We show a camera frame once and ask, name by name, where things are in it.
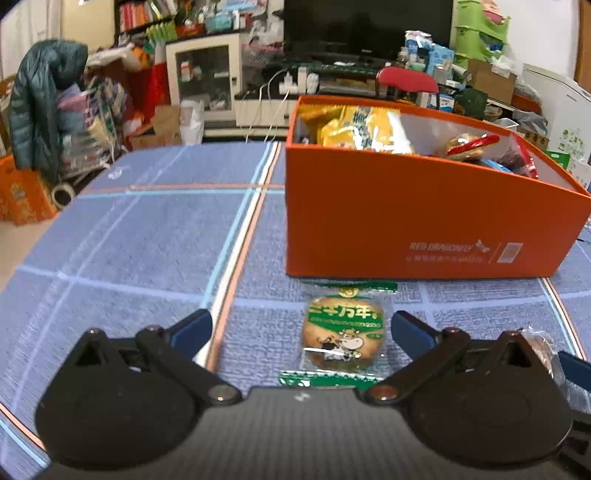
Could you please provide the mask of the yellow snack bag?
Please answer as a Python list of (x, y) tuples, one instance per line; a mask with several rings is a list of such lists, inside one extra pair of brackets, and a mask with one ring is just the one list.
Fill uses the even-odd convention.
[(399, 109), (356, 105), (301, 105), (305, 142), (325, 148), (410, 155), (415, 153)]

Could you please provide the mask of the green wrapped round cookie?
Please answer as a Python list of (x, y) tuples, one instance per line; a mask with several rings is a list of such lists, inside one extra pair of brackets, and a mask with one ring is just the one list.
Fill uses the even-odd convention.
[(393, 280), (305, 280), (297, 368), (281, 371), (280, 385), (367, 390), (383, 380), (388, 326), (383, 297), (397, 290)]

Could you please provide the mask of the brown cardboard box left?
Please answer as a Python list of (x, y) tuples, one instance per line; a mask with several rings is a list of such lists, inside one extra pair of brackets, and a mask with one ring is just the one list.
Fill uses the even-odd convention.
[(181, 145), (180, 106), (158, 105), (148, 125), (128, 137), (133, 151)]

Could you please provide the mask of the brown cardboard box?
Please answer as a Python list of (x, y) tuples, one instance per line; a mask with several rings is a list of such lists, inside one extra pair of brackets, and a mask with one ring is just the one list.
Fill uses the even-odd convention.
[(158, 105), (148, 125), (128, 137), (133, 151), (181, 145), (180, 106)]
[(517, 76), (490, 63), (470, 59), (466, 71), (466, 82), (493, 100), (510, 104), (513, 98)]

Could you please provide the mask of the white glass door cabinet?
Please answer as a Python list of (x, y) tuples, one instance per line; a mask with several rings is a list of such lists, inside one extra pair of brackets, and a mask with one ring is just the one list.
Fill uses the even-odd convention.
[(211, 34), (165, 47), (169, 96), (204, 103), (207, 122), (235, 122), (235, 95), (242, 91), (245, 34)]

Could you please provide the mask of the white chest freezer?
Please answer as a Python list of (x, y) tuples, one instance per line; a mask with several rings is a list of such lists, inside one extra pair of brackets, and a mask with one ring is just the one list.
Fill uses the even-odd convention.
[(590, 160), (590, 94), (574, 80), (525, 64), (524, 81), (541, 98), (542, 115), (548, 121), (548, 149), (570, 154), (587, 164)]

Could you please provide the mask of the green plastic storage rack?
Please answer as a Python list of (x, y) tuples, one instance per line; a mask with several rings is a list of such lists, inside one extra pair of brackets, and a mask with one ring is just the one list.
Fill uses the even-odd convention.
[(503, 54), (510, 18), (495, 1), (457, 1), (455, 64), (467, 68), (470, 60), (490, 61)]

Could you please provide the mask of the orange cardboard box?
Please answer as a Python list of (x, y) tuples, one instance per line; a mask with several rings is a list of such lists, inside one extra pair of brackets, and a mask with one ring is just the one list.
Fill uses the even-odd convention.
[[(314, 126), (342, 108), (391, 111), (410, 154), (318, 144)], [(517, 134), (413, 105), (338, 96), (297, 101), (286, 145), (287, 274), (332, 279), (546, 277), (560, 266), (590, 214), (589, 193), (554, 160), (525, 147), (528, 178), (446, 159), (470, 133), (496, 135), (499, 157)]]

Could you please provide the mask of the orange carton on floor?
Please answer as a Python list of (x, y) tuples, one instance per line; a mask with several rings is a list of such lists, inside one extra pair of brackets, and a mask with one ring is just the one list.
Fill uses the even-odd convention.
[(37, 171), (18, 170), (12, 155), (1, 158), (1, 220), (28, 225), (54, 218), (58, 212)]

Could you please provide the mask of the dark bookshelf with books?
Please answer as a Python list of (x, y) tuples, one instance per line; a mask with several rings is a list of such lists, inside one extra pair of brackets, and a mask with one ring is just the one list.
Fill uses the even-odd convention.
[(173, 20), (178, 11), (175, 0), (117, 0), (114, 2), (114, 40), (135, 35), (158, 23)]

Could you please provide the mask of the blue snack packet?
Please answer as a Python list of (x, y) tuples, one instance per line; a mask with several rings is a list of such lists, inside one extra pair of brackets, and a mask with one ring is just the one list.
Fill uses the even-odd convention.
[(510, 170), (509, 168), (507, 168), (506, 166), (491, 160), (491, 159), (481, 159), (479, 161), (481, 166), (496, 170), (496, 171), (501, 171), (501, 172), (505, 172), (505, 173), (512, 173), (512, 170)]

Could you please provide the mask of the red folding chair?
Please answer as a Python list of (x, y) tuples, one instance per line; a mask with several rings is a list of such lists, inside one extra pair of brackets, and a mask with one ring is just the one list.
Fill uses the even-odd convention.
[(392, 87), (409, 93), (439, 94), (436, 80), (425, 72), (388, 66), (376, 76), (376, 96), (381, 97), (381, 88)]

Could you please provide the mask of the clear brown cake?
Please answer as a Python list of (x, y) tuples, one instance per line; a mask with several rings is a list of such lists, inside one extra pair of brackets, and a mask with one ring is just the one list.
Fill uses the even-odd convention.
[(500, 136), (496, 134), (476, 136), (464, 133), (452, 138), (446, 144), (442, 157), (461, 162), (481, 160), (485, 149), (499, 143), (500, 140)]

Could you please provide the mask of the blue plaid tablecloth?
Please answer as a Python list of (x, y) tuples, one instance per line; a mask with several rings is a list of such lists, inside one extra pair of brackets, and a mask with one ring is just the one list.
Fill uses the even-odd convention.
[[(1, 464), (16, 479), (586, 479), (590, 233), (546, 277), (393, 280), (404, 310), (467, 351), (405, 402), (280, 385), (307, 298), (287, 274), (286, 144), (123, 156), (58, 216), (1, 296)], [(199, 309), (193, 361), (242, 392), (201, 406), (135, 335)]]

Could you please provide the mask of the dark red snack packet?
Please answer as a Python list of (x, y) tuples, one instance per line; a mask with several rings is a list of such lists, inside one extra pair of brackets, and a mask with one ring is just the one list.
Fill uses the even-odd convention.
[(497, 162), (514, 174), (531, 179), (539, 178), (533, 158), (520, 137), (509, 138), (507, 149)]

